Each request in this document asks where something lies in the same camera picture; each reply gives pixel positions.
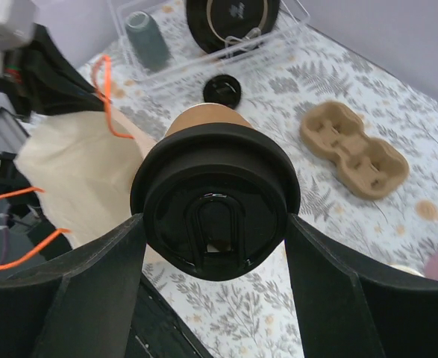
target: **string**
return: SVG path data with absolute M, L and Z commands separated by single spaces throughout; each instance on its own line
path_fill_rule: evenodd
M 43 189 L 36 188 L 36 187 L 32 186 L 31 188 L 17 190 L 15 192 L 9 192 L 7 194 L 1 194 L 0 200 L 5 199 L 5 198 L 11 198 L 13 196 L 27 194 L 29 192 L 45 192 L 45 191 Z M 37 246 L 35 246 L 32 250 L 30 250 L 23 257 L 17 259 L 16 261 L 13 261 L 12 263 L 0 265 L 0 271 L 8 270 L 8 269 L 11 269 L 13 267 L 17 267 L 17 266 L 21 265 L 22 263 L 31 259 L 34 255 L 38 254 L 46 246 L 51 244 L 54 241 L 54 239 L 56 239 L 59 235 L 61 235 L 62 233 L 70 233 L 70 232 L 71 231 L 67 230 L 67 229 L 57 229 L 54 233 L 49 235 L 46 239 L 44 239 L 42 242 L 40 242 Z
M 104 95 L 99 90 L 98 86 L 98 72 L 101 68 L 101 66 L 104 63 Z M 113 116 L 111 113 L 111 59 L 106 54 L 101 56 L 99 60 L 96 61 L 96 63 L 93 66 L 93 70 L 91 71 L 91 80 L 93 82 L 93 86 L 96 90 L 96 95 L 104 102 L 104 111 L 106 113 L 106 123 L 107 127 L 109 128 L 109 131 L 114 134 L 115 136 L 118 136 L 119 138 L 127 138 L 127 139 L 134 139 L 133 136 L 130 134 L 122 134 L 117 132 L 113 127 Z

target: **orange cord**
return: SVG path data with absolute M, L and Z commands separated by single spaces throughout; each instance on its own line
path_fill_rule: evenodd
M 98 81 L 96 80 L 98 76 L 98 71 L 104 63 L 104 95 L 99 90 Z M 111 114 L 111 59 L 106 54 L 103 55 L 93 67 L 91 71 L 91 80 L 93 81 L 94 88 L 96 89 L 96 95 L 104 102 L 104 111 L 106 113 L 106 123 L 109 131 L 118 136 L 119 138 L 134 139 L 130 134 L 121 134 L 117 132 L 113 127 L 113 116 Z
M 0 200 L 5 198 L 11 198 L 12 196 L 22 195 L 29 192 L 45 192 L 43 189 L 36 188 L 32 186 L 31 188 L 17 190 L 15 192 L 9 192 L 7 194 L 0 195 Z M 31 259 L 34 255 L 38 254 L 41 250 L 43 250 L 46 246 L 48 246 L 51 242 L 53 242 L 54 239 L 56 239 L 59 235 L 62 233 L 70 233 L 70 230 L 67 229 L 57 229 L 54 233 L 49 235 L 46 239 L 44 239 L 42 242 L 40 242 L 36 247 L 34 247 L 31 251 L 29 251 L 25 256 L 23 256 L 20 259 L 17 259 L 16 261 L 13 261 L 12 263 L 7 263 L 5 265 L 0 265 L 0 271 L 8 270 L 13 267 L 17 267 L 21 265 L 22 263 L 28 261 Z

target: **clear plastic tray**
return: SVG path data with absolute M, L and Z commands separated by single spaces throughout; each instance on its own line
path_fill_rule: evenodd
M 282 0 L 278 21 L 271 33 L 253 39 L 245 38 L 224 50 L 205 54 L 190 34 L 183 1 L 186 0 L 133 0 L 126 3 L 125 0 L 107 0 L 129 75 L 148 95 L 173 91 L 176 88 L 174 84 L 179 83 L 184 88 L 187 82 L 206 81 L 223 72 L 243 76 L 276 64 L 295 51 L 301 30 L 310 19 L 298 0 Z M 154 18 L 169 47 L 171 59 L 160 72 L 151 73 L 144 69 L 128 41 L 125 20 L 135 11 L 144 11 Z M 238 51 L 244 53 L 231 56 Z

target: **white paper bag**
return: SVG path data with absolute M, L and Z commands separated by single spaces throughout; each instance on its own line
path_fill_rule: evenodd
M 34 130 L 15 164 L 37 193 L 43 212 L 77 248 L 131 217 L 129 195 L 134 176 L 155 141 L 112 108 L 114 136 L 103 112 L 48 117 Z M 150 249 L 145 263 L 159 260 Z

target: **black round object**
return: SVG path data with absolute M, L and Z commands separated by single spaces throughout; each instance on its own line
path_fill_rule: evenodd
M 187 0 L 190 32 L 208 54 L 226 47 L 229 36 L 242 39 L 254 28 L 267 34 L 275 26 L 281 0 Z
M 219 75 L 209 80 L 204 87 L 204 102 L 223 104 L 235 109 L 242 98 L 240 82 L 229 75 Z
M 283 150 L 251 128 L 197 125 L 160 141 L 138 170 L 131 212 L 148 244 L 181 271 L 231 280 L 282 241 L 300 188 Z M 211 247 L 222 248 L 212 252 Z

